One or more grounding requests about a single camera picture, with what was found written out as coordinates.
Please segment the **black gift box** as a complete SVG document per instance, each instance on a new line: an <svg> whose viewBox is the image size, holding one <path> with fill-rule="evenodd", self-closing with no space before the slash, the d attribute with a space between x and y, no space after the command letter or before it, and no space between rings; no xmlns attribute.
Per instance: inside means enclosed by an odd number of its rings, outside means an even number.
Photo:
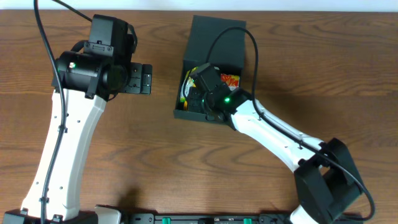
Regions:
<svg viewBox="0 0 398 224"><path fill-rule="evenodd" d="M205 123L204 115L191 112L180 103L180 89L186 73L194 67L210 62L219 68L221 73L239 75L243 79L245 59L245 33L231 30L219 37L219 34L229 27L245 28L246 22L217 17L194 15L188 37L180 83L174 108L174 118Z"/></svg>

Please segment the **bright red Pringles can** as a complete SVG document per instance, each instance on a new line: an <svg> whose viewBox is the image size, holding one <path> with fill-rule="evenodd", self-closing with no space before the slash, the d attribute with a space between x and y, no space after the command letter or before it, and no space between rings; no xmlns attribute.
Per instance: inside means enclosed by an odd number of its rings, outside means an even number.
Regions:
<svg viewBox="0 0 398 224"><path fill-rule="evenodd" d="M221 81L225 82L231 91L237 89L240 83L240 76L239 75L227 75L222 73L220 75Z"/></svg>

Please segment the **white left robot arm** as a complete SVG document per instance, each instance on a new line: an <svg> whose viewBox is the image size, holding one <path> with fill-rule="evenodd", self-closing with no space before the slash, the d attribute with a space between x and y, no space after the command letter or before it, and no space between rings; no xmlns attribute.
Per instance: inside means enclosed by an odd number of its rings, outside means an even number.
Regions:
<svg viewBox="0 0 398 224"><path fill-rule="evenodd" d="M4 223L126 223L107 205L80 208L80 190L91 138L110 95L148 95L152 65L133 63L131 54L66 51L57 59L52 117L39 168L19 209Z"/></svg>

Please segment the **green white snack packet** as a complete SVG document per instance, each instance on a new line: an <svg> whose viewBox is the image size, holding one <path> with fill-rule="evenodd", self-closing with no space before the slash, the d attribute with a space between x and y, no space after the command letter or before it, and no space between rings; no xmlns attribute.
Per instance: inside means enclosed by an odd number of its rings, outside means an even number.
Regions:
<svg viewBox="0 0 398 224"><path fill-rule="evenodd" d="M193 69L189 70L185 75L184 81L183 81L181 89L180 89L180 99L179 99L180 103L186 102L186 100L189 96L191 87L194 87L194 88L196 87L195 81L192 79L190 74L193 73L194 71L196 71L197 68L198 67L194 67Z"/></svg>

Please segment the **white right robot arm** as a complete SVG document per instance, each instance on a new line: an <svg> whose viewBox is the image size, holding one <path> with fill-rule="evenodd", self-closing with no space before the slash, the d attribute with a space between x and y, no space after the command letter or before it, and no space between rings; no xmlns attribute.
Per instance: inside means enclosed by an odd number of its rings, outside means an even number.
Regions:
<svg viewBox="0 0 398 224"><path fill-rule="evenodd" d="M324 142L285 123L242 90L223 85L182 87L187 108L201 108L206 117L253 138L294 174L300 205L283 223L362 223L367 219L345 210L367 192L346 145Z"/></svg>

